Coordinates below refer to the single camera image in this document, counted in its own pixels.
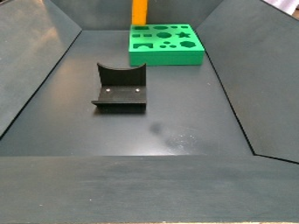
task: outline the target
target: curved cutout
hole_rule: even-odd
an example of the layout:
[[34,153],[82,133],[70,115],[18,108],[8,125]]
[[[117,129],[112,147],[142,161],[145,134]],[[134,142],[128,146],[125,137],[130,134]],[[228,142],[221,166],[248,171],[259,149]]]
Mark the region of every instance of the curved cutout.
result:
[[172,34],[169,32],[158,32],[156,34],[156,37],[160,39],[168,39],[172,36]]
[[192,48],[196,46],[194,43],[190,41],[182,41],[180,44],[181,44],[181,46],[188,47],[188,48]]
[[166,29],[168,29],[168,27],[164,26],[164,25],[157,25],[157,26],[154,26],[153,28],[154,28],[156,30],[166,30]]

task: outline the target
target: star-shaped hole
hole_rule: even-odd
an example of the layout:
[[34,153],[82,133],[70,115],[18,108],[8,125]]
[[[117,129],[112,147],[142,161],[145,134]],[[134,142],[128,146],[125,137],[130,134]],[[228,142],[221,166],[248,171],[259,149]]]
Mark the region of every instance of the star-shaped hole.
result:
[[176,35],[178,35],[178,38],[189,38],[190,37],[190,34],[189,33],[185,33],[185,32],[180,32],[180,33],[176,33]]

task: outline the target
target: orange handle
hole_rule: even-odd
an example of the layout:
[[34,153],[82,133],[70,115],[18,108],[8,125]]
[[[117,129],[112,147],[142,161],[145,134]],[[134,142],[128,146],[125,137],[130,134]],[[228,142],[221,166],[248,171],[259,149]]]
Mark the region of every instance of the orange handle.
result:
[[146,0],[133,0],[132,25],[145,25]]

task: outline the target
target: green foam block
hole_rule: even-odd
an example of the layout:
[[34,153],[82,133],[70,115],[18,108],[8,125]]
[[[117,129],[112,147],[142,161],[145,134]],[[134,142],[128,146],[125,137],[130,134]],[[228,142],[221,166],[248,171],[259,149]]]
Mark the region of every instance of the green foam block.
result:
[[188,24],[130,25],[130,66],[200,65],[204,48]]

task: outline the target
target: gray plastic wall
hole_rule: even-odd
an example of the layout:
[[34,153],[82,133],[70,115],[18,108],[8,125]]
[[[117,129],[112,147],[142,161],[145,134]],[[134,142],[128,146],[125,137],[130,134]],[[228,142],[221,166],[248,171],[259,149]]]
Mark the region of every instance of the gray plastic wall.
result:
[[299,162],[297,20],[224,0],[197,33],[255,153]]
[[[52,0],[82,30],[128,30],[132,0]],[[222,0],[149,0],[148,24],[194,28]]]
[[0,136],[78,34],[49,0],[0,4]]

